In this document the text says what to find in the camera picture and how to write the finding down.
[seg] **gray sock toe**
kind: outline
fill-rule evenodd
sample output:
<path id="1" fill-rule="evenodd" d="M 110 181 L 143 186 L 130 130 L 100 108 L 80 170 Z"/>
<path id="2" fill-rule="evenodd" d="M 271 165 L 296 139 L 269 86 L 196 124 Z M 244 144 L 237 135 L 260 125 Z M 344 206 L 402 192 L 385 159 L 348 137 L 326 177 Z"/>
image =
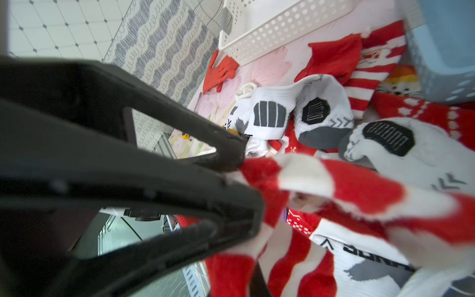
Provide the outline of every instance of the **gray sock toe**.
<path id="1" fill-rule="evenodd" d="M 331 150 L 338 147 L 340 140 L 349 132 L 349 128 L 318 127 L 302 132 L 298 141 L 317 150 Z"/>
<path id="2" fill-rule="evenodd" d="M 348 148 L 348 144 L 350 143 L 350 135 L 352 133 L 348 133 L 340 140 L 340 144 L 338 145 L 338 155 L 342 160 L 346 160 L 344 154 L 346 149 Z"/>

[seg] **red glove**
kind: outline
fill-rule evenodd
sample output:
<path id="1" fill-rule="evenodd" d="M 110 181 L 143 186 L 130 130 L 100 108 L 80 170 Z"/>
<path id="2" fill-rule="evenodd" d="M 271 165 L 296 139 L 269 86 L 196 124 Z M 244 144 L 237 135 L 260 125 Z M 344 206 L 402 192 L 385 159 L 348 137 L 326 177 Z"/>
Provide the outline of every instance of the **red glove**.
<path id="1" fill-rule="evenodd" d="M 203 82 L 203 94 L 215 86 L 218 86 L 216 92 L 221 92 L 223 82 L 228 78 L 234 78 L 236 69 L 239 67 L 239 64 L 233 58 L 226 56 L 216 68 L 213 68 L 217 57 L 218 50 L 215 50 L 206 71 L 205 81 Z"/>

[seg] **light blue plastic basket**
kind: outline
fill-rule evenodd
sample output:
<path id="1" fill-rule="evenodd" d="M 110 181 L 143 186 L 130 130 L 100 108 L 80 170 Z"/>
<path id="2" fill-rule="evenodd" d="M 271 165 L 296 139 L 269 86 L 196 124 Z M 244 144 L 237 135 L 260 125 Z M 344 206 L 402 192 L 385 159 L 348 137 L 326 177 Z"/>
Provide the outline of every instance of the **light blue plastic basket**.
<path id="1" fill-rule="evenodd" d="M 408 48 L 426 100 L 475 100 L 475 0 L 401 0 Z"/>

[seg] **wall tile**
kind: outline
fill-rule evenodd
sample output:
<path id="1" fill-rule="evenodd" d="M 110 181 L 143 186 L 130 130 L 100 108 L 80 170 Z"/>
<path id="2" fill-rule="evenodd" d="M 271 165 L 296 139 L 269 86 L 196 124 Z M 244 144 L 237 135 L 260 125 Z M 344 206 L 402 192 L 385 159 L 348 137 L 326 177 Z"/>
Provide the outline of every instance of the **wall tile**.
<path id="1" fill-rule="evenodd" d="M 79 45 L 79 50 L 83 54 L 84 59 L 102 60 L 101 53 L 94 43 Z"/>
<path id="2" fill-rule="evenodd" d="M 117 3 L 119 4 L 119 9 L 121 11 L 122 17 L 124 17 L 132 1 L 131 0 L 117 0 Z"/>
<path id="3" fill-rule="evenodd" d="M 84 24 L 77 24 L 77 25 L 69 25 L 69 29 L 73 34 L 76 43 L 83 44 L 83 43 L 92 43 L 94 42 L 94 38 L 91 35 L 91 31 L 89 31 L 89 27 Z"/>
<path id="4" fill-rule="evenodd" d="M 105 41 L 105 42 L 98 42 L 97 47 L 99 48 L 99 52 L 101 53 L 101 57 L 104 58 L 107 51 L 109 50 L 111 46 L 110 41 Z"/>
<path id="5" fill-rule="evenodd" d="M 8 30 L 8 44 L 9 50 L 13 53 L 18 52 L 31 52 L 33 53 L 33 47 L 28 42 L 28 38 L 20 29 Z"/>
<path id="6" fill-rule="evenodd" d="M 11 11 L 8 12 L 8 28 L 15 28 L 15 29 L 18 29 L 20 25 L 17 23 L 17 21 L 15 21 L 15 18 L 13 17 L 13 15 L 11 14 Z"/>
<path id="7" fill-rule="evenodd" d="M 12 4 L 10 5 L 10 11 L 23 28 L 41 27 L 43 25 L 35 8 L 30 3 Z"/>
<path id="8" fill-rule="evenodd" d="M 35 2 L 34 6 L 45 25 L 51 26 L 64 24 L 64 18 L 61 15 L 58 6 L 53 1 Z"/>
<path id="9" fill-rule="evenodd" d="M 105 22 L 89 24 L 89 28 L 91 29 L 91 33 L 94 37 L 94 40 L 97 42 L 112 39 L 111 33 L 109 32 L 109 28 Z"/>
<path id="10" fill-rule="evenodd" d="M 108 20 L 107 26 L 109 27 L 109 31 L 111 32 L 112 38 L 114 38 L 117 30 L 119 29 L 120 25 L 122 24 L 121 20 Z"/>
<path id="11" fill-rule="evenodd" d="M 10 8 L 8 41 L 11 55 L 62 56 L 75 59 L 84 57 L 97 60 L 102 60 L 106 55 L 122 23 L 122 17 L 132 2 L 132 0 L 8 1 Z"/>
<path id="12" fill-rule="evenodd" d="M 40 57 L 58 57 L 61 58 L 61 54 L 55 48 L 47 48 L 38 51 L 38 56 Z"/>
<path id="13" fill-rule="evenodd" d="M 86 22 L 81 7 L 76 1 L 58 1 L 57 5 L 67 23 L 79 24 Z"/>
<path id="14" fill-rule="evenodd" d="M 48 27 L 48 32 L 53 39 L 54 43 L 59 46 L 73 46 L 76 41 L 73 35 L 66 26 L 53 26 Z"/>
<path id="15" fill-rule="evenodd" d="M 63 55 L 63 58 L 66 59 L 82 59 L 83 56 L 79 51 L 79 48 L 76 46 L 72 47 L 62 47 L 59 48 L 59 52 Z"/>
<path id="16" fill-rule="evenodd" d="M 44 48 L 54 48 L 55 43 L 51 39 L 45 28 L 32 28 L 24 29 L 25 35 L 28 37 L 28 40 L 31 42 L 34 48 L 44 49 Z"/>
<path id="17" fill-rule="evenodd" d="M 119 4 L 116 0 L 99 0 L 99 4 L 106 20 L 122 19 Z"/>
<path id="18" fill-rule="evenodd" d="M 80 1 L 79 6 L 81 6 L 88 22 L 104 21 L 101 6 L 97 1 Z"/>

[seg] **black sock heel patch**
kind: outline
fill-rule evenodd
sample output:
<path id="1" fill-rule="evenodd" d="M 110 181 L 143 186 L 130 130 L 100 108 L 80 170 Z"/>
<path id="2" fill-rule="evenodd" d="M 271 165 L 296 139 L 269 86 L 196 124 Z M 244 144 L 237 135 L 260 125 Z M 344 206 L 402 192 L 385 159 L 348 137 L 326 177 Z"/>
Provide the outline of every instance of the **black sock heel patch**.
<path id="1" fill-rule="evenodd" d="M 391 121 L 377 121 L 363 128 L 363 136 L 384 146 L 391 154 L 405 156 L 416 144 L 414 133 Z"/>
<path id="2" fill-rule="evenodd" d="M 323 122 L 330 114 L 330 106 L 326 100 L 315 98 L 305 105 L 302 112 L 302 121 L 309 125 Z"/>

